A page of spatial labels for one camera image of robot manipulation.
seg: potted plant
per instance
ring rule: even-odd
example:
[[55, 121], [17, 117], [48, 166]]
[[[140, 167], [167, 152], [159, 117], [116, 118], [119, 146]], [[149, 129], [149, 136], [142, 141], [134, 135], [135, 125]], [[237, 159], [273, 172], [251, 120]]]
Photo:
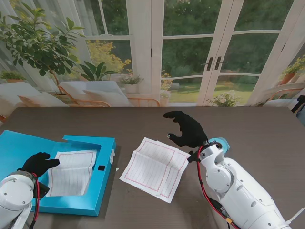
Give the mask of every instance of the potted plant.
[[6, 80], [7, 83], [23, 82], [25, 78], [18, 71], [3, 70], [0, 79]]
[[286, 74], [284, 76], [284, 79], [281, 81], [280, 85], [288, 83], [292, 78], [295, 76], [297, 71], [305, 68], [305, 55], [303, 55], [302, 58], [297, 58], [296, 62], [292, 65], [289, 65], [283, 73]]
[[102, 62], [97, 66], [86, 61], [84, 61], [84, 63], [86, 65], [80, 64], [80, 67], [85, 72], [85, 74], [81, 74], [81, 76], [88, 81], [106, 81], [107, 79], [104, 78], [105, 76], [119, 73], [116, 71], [107, 71], [105, 62]]
[[234, 90], [230, 90], [208, 101], [219, 107], [236, 106], [239, 104], [239, 97], [235, 95]]
[[125, 92], [127, 94], [135, 94], [139, 93], [139, 83], [142, 81], [140, 76], [133, 76], [133, 74], [129, 74], [128, 76], [123, 76], [120, 79], [120, 82], [124, 84]]
[[33, 68], [39, 69], [41, 76], [50, 72], [59, 85], [56, 74], [70, 74], [70, 68], [78, 61], [71, 52], [76, 48], [73, 41], [77, 41], [77, 36], [84, 37], [75, 30], [84, 28], [74, 26], [74, 22], [67, 18], [67, 24], [62, 22], [63, 30], [55, 26], [58, 31], [49, 33], [47, 28], [50, 25], [44, 21], [45, 10], [32, 9], [25, 3], [23, 6], [30, 12], [30, 16], [21, 19], [9, 15], [8, 17], [16, 21], [15, 24], [7, 24], [6, 16], [1, 18], [0, 13], [0, 41], [6, 43], [6, 48], [15, 59], [14, 65], [19, 63], [22, 66], [23, 62], [27, 61]]
[[171, 97], [171, 92], [161, 90], [160, 92], [160, 106], [167, 106]]

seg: cushion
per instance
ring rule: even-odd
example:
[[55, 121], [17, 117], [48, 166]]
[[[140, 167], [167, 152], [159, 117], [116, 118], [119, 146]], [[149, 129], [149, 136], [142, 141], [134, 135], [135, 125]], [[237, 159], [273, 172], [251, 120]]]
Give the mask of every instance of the cushion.
[[19, 98], [29, 107], [68, 106], [58, 98], [46, 92], [42, 92], [36, 96], [19, 96]]
[[126, 97], [115, 81], [70, 81], [62, 82], [61, 86], [73, 99], [92, 100], [83, 90], [116, 92]]
[[291, 110], [297, 103], [297, 99], [274, 99], [266, 102], [263, 106], [281, 106]]
[[110, 106], [130, 106], [126, 96], [122, 96], [117, 92], [95, 90], [84, 90], [84, 92], [91, 97], [91, 100], [107, 102]]
[[0, 85], [0, 115], [8, 117], [17, 107], [26, 106], [18, 97], [35, 96], [40, 92], [25, 82]]

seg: black glove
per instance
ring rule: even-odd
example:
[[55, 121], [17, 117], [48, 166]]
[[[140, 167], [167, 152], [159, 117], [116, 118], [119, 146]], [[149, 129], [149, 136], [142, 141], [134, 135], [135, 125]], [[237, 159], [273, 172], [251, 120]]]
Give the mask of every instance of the black glove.
[[50, 154], [39, 152], [31, 156], [24, 163], [21, 170], [35, 173], [37, 177], [42, 176], [49, 168], [56, 167], [60, 164], [59, 159], [47, 160], [50, 158]]
[[170, 111], [163, 115], [164, 118], [174, 118], [175, 123], [179, 123], [182, 136], [177, 137], [169, 134], [170, 139], [179, 147], [188, 146], [191, 148], [200, 147], [208, 138], [199, 122], [191, 118], [182, 111]]

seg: blue folder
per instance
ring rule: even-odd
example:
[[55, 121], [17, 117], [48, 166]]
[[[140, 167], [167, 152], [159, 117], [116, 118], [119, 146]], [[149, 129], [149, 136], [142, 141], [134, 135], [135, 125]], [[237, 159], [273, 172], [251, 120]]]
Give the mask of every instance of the blue folder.
[[[0, 181], [22, 167], [30, 156], [38, 152], [49, 153], [50, 159], [53, 159], [57, 151], [96, 149], [96, 163], [85, 195], [44, 197], [40, 212], [98, 216], [112, 165], [111, 152], [116, 148], [115, 139], [85, 136], [64, 136], [63, 139], [67, 142], [54, 142], [5, 130], [0, 135]], [[42, 175], [39, 181], [48, 186], [48, 173]]]

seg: table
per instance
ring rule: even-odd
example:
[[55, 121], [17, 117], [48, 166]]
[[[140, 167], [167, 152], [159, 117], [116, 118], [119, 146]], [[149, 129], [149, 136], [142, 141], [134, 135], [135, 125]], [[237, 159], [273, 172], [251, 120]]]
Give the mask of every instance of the table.
[[[285, 219], [305, 206], [305, 128], [287, 108], [24, 107], [14, 111], [0, 133], [8, 129], [54, 141], [61, 141], [64, 135], [114, 137], [118, 145], [100, 215], [42, 213], [35, 228], [216, 229], [195, 164], [186, 168], [171, 204], [119, 180], [144, 137], [175, 146], [166, 134], [178, 134], [179, 126], [162, 117], [171, 110], [182, 110], [195, 118], [209, 138], [226, 138], [231, 146], [227, 157], [239, 162], [270, 193]], [[291, 227], [304, 228], [302, 219], [304, 215]]]

